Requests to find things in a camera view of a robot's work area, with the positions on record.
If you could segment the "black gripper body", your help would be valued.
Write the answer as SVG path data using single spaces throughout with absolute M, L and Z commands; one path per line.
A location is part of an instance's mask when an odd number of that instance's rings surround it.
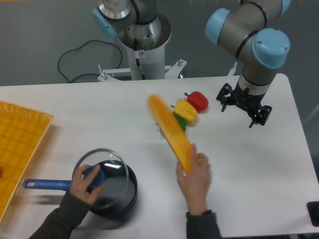
M 242 90 L 237 83 L 235 89 L 231 93 L 231 99 L 234 101 L 235 106 L 246 111 L 249 117 L 255 117 L 260 114 L 261 100 L 265 94 L 251 95 L 248 90 Z

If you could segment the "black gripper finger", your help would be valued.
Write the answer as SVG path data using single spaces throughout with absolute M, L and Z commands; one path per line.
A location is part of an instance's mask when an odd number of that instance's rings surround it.
M 264 126 L 270 116 L 271 111 L 271 106 L 262 106 L 261 104 L 259 104 L 256 108 L 250 108 L 248 110 L 248 116 L 252 121 L 249 125 L 249 128 L 252 128 L 252 126 L 255 124 Z
M 226 110 L 227 106 L 234 105 L 234 90 L 228 83 L 221 88 L 216 100 L 222 105 L 222 112 Z

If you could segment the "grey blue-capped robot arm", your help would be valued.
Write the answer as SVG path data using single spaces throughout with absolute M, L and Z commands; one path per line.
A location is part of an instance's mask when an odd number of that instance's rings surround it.
M 261 100 L 290 50 L 289 38 L 268 28 L 290 6 L 288 0 L 242 0 L 235 12 L 220 8 L 209 18 L 205 34 L 239 60 L 244 68 L 237 85 L 225 84 L 217 100 L 225 108 L 236 106 L 247 112 L 252 124 L 264 125 L 271 113 Z M 163 79 L 165 45 L 171 26 L 158 13 L 154 0 L 103 0 L 92 10 L 100 30 L 117 37 L 126 47 L 133 80 Z

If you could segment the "right forearm dark sleeve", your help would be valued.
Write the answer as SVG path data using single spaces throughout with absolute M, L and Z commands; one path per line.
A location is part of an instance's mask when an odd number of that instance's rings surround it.
M 186 238 L 187 239 L 221 239 L 217 224 L 216 214 L 206 210 L 200 215 L 186 213 Z

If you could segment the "left forearm dark sleeve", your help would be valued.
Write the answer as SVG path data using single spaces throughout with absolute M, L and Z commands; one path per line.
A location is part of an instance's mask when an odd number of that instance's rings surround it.
M 92 205 L 66 192 L 60 206 L 54 209 L 31 239 L 68 239 L 90 211 Z

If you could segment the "person's right hand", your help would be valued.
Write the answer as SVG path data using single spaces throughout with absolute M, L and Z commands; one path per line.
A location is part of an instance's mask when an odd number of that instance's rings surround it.
M 196 144 L 192 144 L 190 173 L 184 175 L 183 168 L 178 162 L 176 175 L 189 213 L 198 216 L 206 212 L 208 210 L 206 196 L 211 184 L 211 170 L 207 156 L 197 152 Z

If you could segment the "person's left hand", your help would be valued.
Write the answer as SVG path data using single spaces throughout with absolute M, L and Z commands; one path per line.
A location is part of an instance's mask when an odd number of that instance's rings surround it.
M 79 198 L 80 200 L 88 203 L 90 205 L 94 204 L 97 197 L 103 191 L 105 184 L 101 184 L 99 187 L 93 189 L 91 192 L 88 192 L 87 189 L 95 179 L 95 177 L 100 172 L 100 165 L 97 165 L 89 173 L 86 178 L 83 178 L 82 175 L 90 168 L 90 165 L 83 165 L 76 169 L 72 184 L 70 187 L 70 193 Z

